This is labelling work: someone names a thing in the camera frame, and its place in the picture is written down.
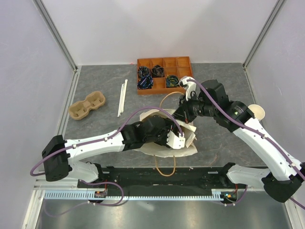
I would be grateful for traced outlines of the kraft paper bag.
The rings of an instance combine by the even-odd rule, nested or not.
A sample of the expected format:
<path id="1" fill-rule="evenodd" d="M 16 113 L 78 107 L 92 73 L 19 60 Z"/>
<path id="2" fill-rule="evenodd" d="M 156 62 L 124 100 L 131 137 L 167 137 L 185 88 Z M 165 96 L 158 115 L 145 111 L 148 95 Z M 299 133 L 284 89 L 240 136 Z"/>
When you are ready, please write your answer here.
<path id="1" fill-rule="evenodd" d="M 172 94 L 182 94 L 183 95 L 183 93 L 181 93 L 181 92 L 172 92 L 172 93 L 167 94 L 161 100 L 161 102 L 159 104 L 159 108 L 161 108 L 164 100 Z M 140 114 L 139 118 L 140 118 L 140 121 L 146 121 L 148 118 L 153 117 L 153 115 L 160 115 L 162 118 L 165 117 L 165 115 L 162 114 L 161 111 L 159 111 L 157 109 L 150 109 L 149 111 Z M 196 134 L 195 134 L 196 127 L 194 126 L 194 124 L 192 122 L 185 124 L 179 120 L 177 122 L 182 126 L 182 130 L 184 132 L 184 136 L 185 136 L 184 137 L 185 138 L 184 147 L 182 147 L 180 149 L 172 149 L 172 148 L 167 148 L 166 146 L 160 146 L 156 143 L 147 143 L 147 144 L 144 144 L 140 149 L 136 149 L 136 151 L 140 151 L 146 155 L 153 156 L 154 160 L 155 160 L 156 170 L 159 172 L 160 175 L 162 175 L 164 177 L 170 177 L 175 173 L 177 157 L 191 156 L 198 152 L 196 146 L 193 143 L 193 141 L 196 140 Z M 160 171 L 160 169 L 158 168 L 158 165 L 157 165 L 157 157 L 161 157 L 161 158 L 172 157 L 173 158 L 174 164 L 173 164 L 172 173 L 164 174 Z"/>

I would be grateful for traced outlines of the stack of paper cups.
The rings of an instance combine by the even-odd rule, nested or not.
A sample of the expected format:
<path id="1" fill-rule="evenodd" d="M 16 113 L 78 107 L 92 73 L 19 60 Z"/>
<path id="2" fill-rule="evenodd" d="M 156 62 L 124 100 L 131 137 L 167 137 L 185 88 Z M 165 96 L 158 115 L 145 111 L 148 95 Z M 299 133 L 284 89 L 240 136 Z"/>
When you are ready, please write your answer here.
<path id="1" fill-rule="evenodd" d="M 248 108 L 253 112 L 255 118 L 259 121 L 263 120 L 265 117 L 265 110 L 257 104 L 251 104 Z"/>

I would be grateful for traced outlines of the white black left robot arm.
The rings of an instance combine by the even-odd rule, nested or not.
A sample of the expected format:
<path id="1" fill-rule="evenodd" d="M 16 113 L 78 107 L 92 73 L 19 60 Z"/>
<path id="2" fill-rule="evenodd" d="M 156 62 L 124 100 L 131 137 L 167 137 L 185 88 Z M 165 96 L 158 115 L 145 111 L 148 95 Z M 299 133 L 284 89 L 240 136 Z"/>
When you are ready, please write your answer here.
<path id="1" fill-rule="evenodd" d="M 125 125 L 120 132 L 114 130 L 104 135 L 70 140 L 56 135 L 42 152 L 46 180 L 53 182 L 70 177 L 101 187 L 105 181 L 102 167 L 97 163 L 84 163 L 84 159 L 135 150 L 148 143 L 164 146 L 173 127 L 171 119 L 154 115 L 145 121 Z"/>

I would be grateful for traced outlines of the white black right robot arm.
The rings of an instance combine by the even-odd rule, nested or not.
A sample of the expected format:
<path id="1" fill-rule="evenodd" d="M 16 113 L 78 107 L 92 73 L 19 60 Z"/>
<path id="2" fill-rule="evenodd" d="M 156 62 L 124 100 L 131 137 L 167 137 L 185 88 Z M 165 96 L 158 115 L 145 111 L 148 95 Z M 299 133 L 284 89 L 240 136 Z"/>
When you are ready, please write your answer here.
<path id="1" fill-rule="evenodd" d="M 218 176 L 222 187 L 242 184 L 262 188 L 281 203 L 295 194 L 305 180 L 304 163 L 278 145 L 248 106 L 230 100 L 217 80 L 199 83 L 185 76 L 179 85 L 185 89 L 185 95 L 173 114 L 175 119 L 190 123 L 199 116 L 212 117 L 219 126 L 243 140 L 267 166 L 258 169 L 227 163 Z"/>

